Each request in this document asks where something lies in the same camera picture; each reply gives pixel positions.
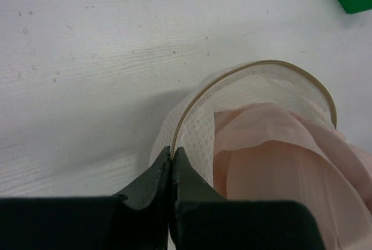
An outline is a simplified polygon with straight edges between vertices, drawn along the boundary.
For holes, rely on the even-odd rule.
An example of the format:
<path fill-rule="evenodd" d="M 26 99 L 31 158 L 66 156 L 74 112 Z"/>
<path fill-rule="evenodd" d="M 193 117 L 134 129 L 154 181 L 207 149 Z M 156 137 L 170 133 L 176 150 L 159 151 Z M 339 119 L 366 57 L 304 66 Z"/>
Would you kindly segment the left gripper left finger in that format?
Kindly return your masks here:
<path fill-rule="evenodd" d="M 1 198 L 1 249 L 167 249 L 170 148 L 119 192 Z"/>

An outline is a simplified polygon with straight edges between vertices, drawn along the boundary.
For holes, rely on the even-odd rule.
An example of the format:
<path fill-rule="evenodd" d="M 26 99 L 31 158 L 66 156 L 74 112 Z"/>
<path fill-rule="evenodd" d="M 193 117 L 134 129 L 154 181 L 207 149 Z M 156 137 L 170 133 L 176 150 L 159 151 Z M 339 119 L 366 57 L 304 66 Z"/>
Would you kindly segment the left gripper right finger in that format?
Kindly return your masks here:
<path fill-rule="evenodd" d="M 170 235 L 177 249 L 324 249 L 312 214 L 295 201 L 223 198 L 191 166 L 185 149 L 172 167 Z"/>

